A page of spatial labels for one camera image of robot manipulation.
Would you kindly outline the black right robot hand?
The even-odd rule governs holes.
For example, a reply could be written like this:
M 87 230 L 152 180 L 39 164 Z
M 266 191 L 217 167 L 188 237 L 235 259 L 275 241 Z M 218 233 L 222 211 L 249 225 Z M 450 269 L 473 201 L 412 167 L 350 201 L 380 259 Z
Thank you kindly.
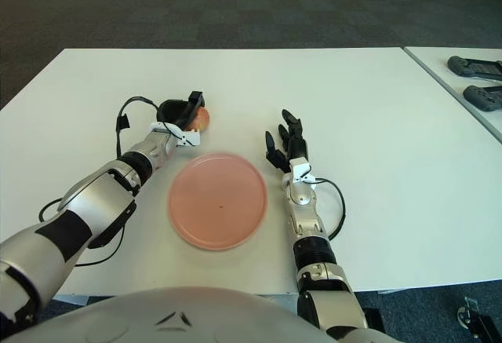
M 266 160 L 282 171 L 283 184 L 301 182 L 314 188 L 317 180 L 311 174 L 312 167 L 308 160 L 307 142 L 303 137 L 301 120 L 286 109 L 282 110 L 282 118 L 286 126 L 279 124 L 278 133 L 284 151 L 275 147 L 273 136 L 266 131 Z

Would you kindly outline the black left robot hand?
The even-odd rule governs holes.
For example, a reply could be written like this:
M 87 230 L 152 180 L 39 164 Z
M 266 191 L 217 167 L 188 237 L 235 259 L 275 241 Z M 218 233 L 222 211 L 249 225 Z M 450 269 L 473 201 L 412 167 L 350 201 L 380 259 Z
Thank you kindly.
M 202 92 L 193 91 L 187 100 L 166 100 L 157 109 L 151 131 L 171 134 L 177 146 L 199 146 L 201 132 L 209 125 Z

